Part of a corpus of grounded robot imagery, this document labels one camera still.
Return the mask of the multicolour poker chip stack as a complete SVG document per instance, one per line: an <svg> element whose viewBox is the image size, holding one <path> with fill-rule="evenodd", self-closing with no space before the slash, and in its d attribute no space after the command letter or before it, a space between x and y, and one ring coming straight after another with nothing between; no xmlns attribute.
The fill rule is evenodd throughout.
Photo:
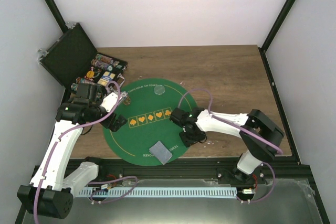
<svg viewBox="0 0 336 224"><path fill-rule="evenodd" d="M130 99L130 97L129 97L129 95L128 95L127 92L123 91L121 93L121 96L122 96L122 103L124 105L130 105L131 104L131 99Z"/></svg>

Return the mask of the blue playing card deck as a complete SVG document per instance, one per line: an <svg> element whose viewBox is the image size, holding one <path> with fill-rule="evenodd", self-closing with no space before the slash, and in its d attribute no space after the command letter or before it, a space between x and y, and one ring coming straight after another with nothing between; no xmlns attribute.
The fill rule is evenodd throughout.
<svg viewBox="0 0 336 224"><path fill-rule="evenodd" d="M156 157L162 165L167 164L173 156L161 141L156 142L152 147L150 147L149 152Z"/></svg>

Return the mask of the clear dealer button disc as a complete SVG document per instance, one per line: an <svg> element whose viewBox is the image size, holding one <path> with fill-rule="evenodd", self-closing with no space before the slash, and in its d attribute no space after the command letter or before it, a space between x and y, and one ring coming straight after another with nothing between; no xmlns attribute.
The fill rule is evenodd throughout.
<svg viewBox="0 0 336 224"><path fill-rule="evenodd" d="M165 93L165 86L158 84L153 90L156 95L163 95Z"/></svg>

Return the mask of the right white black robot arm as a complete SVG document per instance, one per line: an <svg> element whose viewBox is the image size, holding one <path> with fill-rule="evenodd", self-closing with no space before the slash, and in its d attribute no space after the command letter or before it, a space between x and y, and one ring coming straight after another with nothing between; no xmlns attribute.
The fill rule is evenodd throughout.
<svg viewBox="0 0 336 224"><path fill-rule="evenodd" d="M244 184L251 179L254 170L263 163L274 160L281 153L280 144L284 132L263 112L253 109L249 113L215 113L209 109L194 108L186 112L176 108L170 121L182 128L179 136L186 147L207 139L207 132L231 135L243 140L247 151L242 154L233 170L233 177Z"/></svg>

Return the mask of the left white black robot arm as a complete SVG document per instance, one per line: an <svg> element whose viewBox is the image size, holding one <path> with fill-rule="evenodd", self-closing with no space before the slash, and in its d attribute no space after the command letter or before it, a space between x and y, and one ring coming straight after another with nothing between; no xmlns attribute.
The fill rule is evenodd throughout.
<svg viewBox="0 0 336 224"><path fill-rule="evenodd" d="M107 178L107 170L90 161L82 162L69 176L65 175L74 145L84 128L101 124L115 132L127 122L114 113L127 97L119 84L108 82L102 100L97 99L98 89L95 84L80 84L76 96L59 107L43 161L29 185L19 187L17 197L25 210L33 214L35 223L40 216L65 219L74 198L85 186L92 181L102 184Z"/></svg>

